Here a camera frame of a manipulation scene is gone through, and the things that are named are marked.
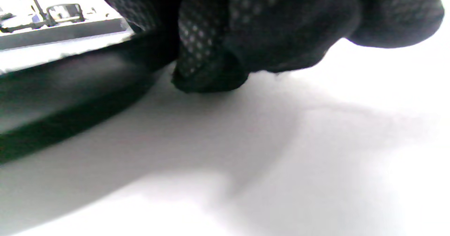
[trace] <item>black glove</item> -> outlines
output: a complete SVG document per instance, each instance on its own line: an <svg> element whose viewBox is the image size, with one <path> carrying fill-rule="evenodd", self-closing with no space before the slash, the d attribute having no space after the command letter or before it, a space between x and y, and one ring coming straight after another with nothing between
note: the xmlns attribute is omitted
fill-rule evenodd
<svg viewBox="0 0 450 236"><path fill-rule="evenodd" d="M236 89L249 73L311 67L340 38L370 47L427 39L440 0L106 0L140 30L179 34L175 86Z"/></svg>

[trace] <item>glove finger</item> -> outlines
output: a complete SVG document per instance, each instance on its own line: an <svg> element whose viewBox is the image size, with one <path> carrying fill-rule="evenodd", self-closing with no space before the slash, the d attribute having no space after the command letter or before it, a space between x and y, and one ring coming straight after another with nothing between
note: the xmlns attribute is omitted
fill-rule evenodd
<svg viewBox="0 0 450 236"><path fill-rule="evenodd" d="M128 22L143 31L175 30L181 0L105 0Z"/></svg>
<svg viewBox="0 0 450 236"><path fill-rule="evenodd" d="M230 0L226 48L249 71L310 67L360 22L359 0Z"/></svg>
<svg viewBox="0 0 450 236"><path fill-rule="evenodd" d="M363 21L349 39L370 47L403 47L433 35L444 16L440 0L362 0Z"/></svg>
<svg viewBox="0 0 450 236"><path fill-rule="evenodd" d="M228 23L228 0L183 0L175 86L185 92L217 92L243 84L248 74L222 47Z"/></svg>

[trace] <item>white surface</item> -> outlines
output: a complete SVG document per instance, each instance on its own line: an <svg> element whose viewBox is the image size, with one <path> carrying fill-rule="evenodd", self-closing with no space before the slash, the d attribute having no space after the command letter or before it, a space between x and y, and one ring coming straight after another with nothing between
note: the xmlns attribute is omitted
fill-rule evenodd
<svg viewBox="0 0 450 236"><path fill-rule="evenodd" d="M169 74L0 169L0 235L448 236L449 23L395 50L185 95Z"/></svg>

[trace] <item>gloved hand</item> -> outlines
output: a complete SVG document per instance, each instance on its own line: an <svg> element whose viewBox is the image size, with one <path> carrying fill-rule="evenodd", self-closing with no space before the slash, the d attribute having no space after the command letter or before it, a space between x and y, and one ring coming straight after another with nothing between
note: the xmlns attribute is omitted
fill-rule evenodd
<svg viewBox="0 0 450 236"><path fill-rule="evenodd" d="M185 92L227 91L251 72L311 67L340 38L416 44L444 15L440 0L106 1L142 31L179 34L173 81Z"/></svg>

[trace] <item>dotted grip pattern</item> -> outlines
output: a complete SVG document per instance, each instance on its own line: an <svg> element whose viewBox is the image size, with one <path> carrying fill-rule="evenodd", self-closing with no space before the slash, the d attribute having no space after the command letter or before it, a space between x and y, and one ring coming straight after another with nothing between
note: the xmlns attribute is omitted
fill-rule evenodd
<svg viewBox="0 0 450 236"><path fill-rule="evenodd" d="M179 37L173 81L185 92L228 91L251 72L311 67L340 38L370 47L416 44L444 16L440 0L106 1L143 31Z"/></svg>

